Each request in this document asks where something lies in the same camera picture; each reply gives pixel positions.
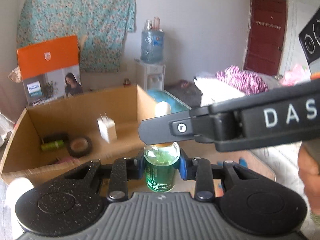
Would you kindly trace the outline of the right hand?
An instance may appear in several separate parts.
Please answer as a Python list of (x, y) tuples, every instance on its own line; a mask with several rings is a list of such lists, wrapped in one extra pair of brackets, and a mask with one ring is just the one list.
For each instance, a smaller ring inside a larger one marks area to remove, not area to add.
[(302, 144), (298, 154), (299, 177), (304, 184), (310, 209), (315, 215), (320, 213), (320, 178), (319, 166)]

